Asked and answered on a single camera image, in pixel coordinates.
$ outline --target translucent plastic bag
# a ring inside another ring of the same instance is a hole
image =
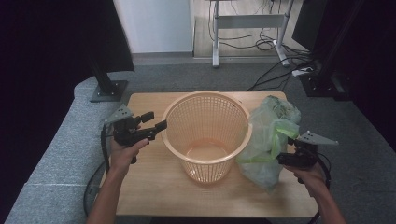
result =
[[[287,151],[288,137],[298,136],[300,119],[296,106],[271,95],[250,114],[253,132],[236,162],[245,177],[268,193],[274,190],[283,167],[276,156]]]

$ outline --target plastic mesh basket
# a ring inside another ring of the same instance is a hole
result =
[[[229,172],[234,157],[247,145],[252,127],[248,111],[227,94],[196,91],[175,100],[163,114],[168,127],[163,141],[187,175],[213,183]]]

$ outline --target white wall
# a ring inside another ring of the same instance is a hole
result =
[[[192,52],[192,0],[114,0],[132,53]]]

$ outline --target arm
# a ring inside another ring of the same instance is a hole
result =
[[[88,216],[87,223],[115,222],[121,184],[128,174],[132,157],[136,156],[139,149],[148,143],[148,139],[143,139],[132,147],[125,148],[111,139],[111,167]]]
[[[285,168],[294,172],[296,177],[300,177],[304,181],[309,195],[315,198],[315,201],[318,204],[318,209],[324,224],[347,223],[324,183],[320,166],[318,164],[315,164],[315,166],[309,170],[299,170],[289,166],[285,166]]]

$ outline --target wooden tabletop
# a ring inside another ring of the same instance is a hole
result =
[[[248,111],[268,95],[286,99],[283,92],[226,92]],[[152,127],[165,109],[186,92],[135,93],[128,107],[135,116],[154,111],[155,118],[142,124]],[[312,217],[318,207],[304,185],[283,169],[272,194],[246,179],[235,163],[220,182],[198,184],[184,172],[179,160],[163,143],[161,134],[140,150],[138,162],[125,177],[117,215],[175,217]]]

